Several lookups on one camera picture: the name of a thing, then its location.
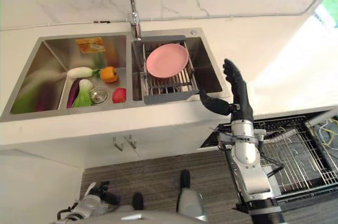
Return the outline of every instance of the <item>sink basin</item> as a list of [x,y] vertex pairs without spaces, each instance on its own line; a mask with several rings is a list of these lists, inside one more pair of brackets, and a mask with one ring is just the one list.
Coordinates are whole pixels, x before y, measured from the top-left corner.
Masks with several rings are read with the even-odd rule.
[[[161,40],[164,36],[179,36],[183,40],[181,44],[190,54],[189,67],[177,77],[179,81],[186,80],[172,88],[166,87],[165,95],[160,95],[152,102],[149,101],[152,98],[148,92],[150,89],[145,88],[147,71],[144,68],[143,47],[149,52],[156,44],[151,40]],[[96,44],[93,45],[95,49],[99,47],[96,52],[87,53],[80,49],[79,39],[93,38],[101,38],[103,50]],[[69,91],[74,80],[67,77],[66,72],[76,67],[98,69],[106,66],[117,69],[118,81],[104,83],[96,76],[87,79],[95,88],[105,89],[108,98],[90,107],[67,109]],[[212,96],[228,96],[227,88],[220,83],[224,82],[222,75],[215,68],[218,67],[213,61],[203,32],[199,29],[143,32],[142,41],[133,40],[129,32],[39,38],[7,102],[1,121],[141,107],[168,101],[193,101],[199,99],[196,93],[200,88]],[[126,88],[126,102],[112,103],[112,93],[116,88]]]

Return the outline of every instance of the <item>white countertop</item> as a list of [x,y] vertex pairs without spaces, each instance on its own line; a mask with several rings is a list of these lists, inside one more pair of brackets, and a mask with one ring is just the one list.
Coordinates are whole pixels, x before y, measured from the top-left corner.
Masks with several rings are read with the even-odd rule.
[[[248,83],[254,113],[261,115],[338,104],[336,39],[328,38],[325,32],[321,32],[323,27],[312,20],[307,21],[307,27],[303,27],[301,34],[297,34],[298,37],[293,38],[283,49],[308,17],[303,15],[143,22],[142,29],[202,28],[219,69],[222,70],[224,58],[235,62]],[[129,29],[128,23],[114,23],[48,26],[0,32],[0,112],[2,113],[39,37],[124,32]],[[0,124],[0,144],[15,147],[18,143],[212,119],[225,121],[229,118],[209,112],[199,101],[191,101],[20,120]]]

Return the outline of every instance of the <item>dishwasher rack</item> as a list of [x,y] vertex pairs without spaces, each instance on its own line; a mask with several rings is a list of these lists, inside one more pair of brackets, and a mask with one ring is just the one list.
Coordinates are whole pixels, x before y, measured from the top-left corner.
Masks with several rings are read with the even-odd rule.
[[[264,154],[284,164],[284,168],[273,176],[277,183],[273,191],[283,210],[303,206],[304,202],[299,203],[299,200],[314,199],[324,193],[337,196],[337,164],[321,148],[319,140],[307,126],[305,115],[258,120],[253,125],[255,129],[267,131],[262,147]],[[215,131],[230,133],[231,126],[221,124]],[[211,144],[215,145],[215,138],[209,143],[204,142],[201,147]],[[260,163],[270,171],[277,168],[263,158]]]
[[[338,170],[332,168],[333,160],[323,154],[311,136],[305,116],[271,122],[259,122],[255,128],[267,130],[263,152],[284,164],[284,169],[275,175],[282,194],[338,182]],[[264,159],[261,165],[276,168]]]

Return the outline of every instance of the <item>cabinet door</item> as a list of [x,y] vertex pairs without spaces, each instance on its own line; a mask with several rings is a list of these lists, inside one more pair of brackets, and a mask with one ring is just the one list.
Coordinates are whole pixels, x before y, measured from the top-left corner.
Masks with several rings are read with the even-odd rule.
[[134,161],[137,154],[124,137],[115,139],[115,144],[123,144],[122,151],[114,145],[114,136],[110,134],[31,143],[20,150],[82,168]]
[[165,126],[133,136],[140,159],[197,152],[219,122]]

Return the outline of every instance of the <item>bell pepper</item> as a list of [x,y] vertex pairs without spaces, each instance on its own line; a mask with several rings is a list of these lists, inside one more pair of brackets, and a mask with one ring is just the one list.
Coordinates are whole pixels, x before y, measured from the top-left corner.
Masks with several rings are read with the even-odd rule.
[[117,81],[118,76],[115,67],[105,67],[100,70],[100,78],[105,83],[112,83]]

